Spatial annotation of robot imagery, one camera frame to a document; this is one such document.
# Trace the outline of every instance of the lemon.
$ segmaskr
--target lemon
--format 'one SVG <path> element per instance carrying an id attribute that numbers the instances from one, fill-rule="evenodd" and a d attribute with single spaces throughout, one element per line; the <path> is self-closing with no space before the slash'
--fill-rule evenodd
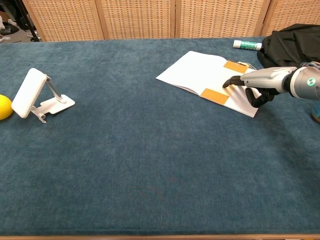
<path id="1" fill-rule="evenodd" d="M 9 117 L 12 112 L 10 99 L 0 94 L 0 120 Z"/>

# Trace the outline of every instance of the table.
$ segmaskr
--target table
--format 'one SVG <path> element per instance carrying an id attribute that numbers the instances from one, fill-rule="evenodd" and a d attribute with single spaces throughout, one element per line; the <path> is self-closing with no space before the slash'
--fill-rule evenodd
<path id="1" fill-rule="evenodd" d="M 262 67 L 233 41 L 1 44 L 0 94 L 36 68 L 76 104 L 0 122 L 0 236 L 320 238 L 314 101 L 281 94 L 250 118 L 156 80 L 188 51 Z"/>

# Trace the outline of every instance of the black cloth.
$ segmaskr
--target black cloth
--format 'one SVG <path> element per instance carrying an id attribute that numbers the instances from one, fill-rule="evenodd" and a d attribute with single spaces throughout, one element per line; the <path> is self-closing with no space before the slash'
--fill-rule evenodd
<path id="1" fill-rule="evenodd" d="M 265 68 L 300 66 L 303 62 L 320 61 L 320 25 L 294 24 L 272 31 L 257 52 Z"/>

